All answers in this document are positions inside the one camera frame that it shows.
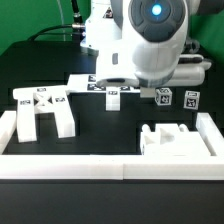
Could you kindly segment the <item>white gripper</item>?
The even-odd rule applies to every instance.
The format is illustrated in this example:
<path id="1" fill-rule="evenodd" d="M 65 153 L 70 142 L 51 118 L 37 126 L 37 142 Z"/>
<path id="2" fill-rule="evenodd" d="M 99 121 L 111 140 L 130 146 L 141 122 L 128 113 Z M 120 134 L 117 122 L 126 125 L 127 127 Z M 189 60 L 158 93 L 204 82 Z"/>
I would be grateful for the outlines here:
<path id="1" fill-rule="evenodd" d="M 200 54 L 182 54 L 172 78 L 170 86 L 198 86 L 204 82 L 205 73 L 212 66 L 210 59 Z"/>

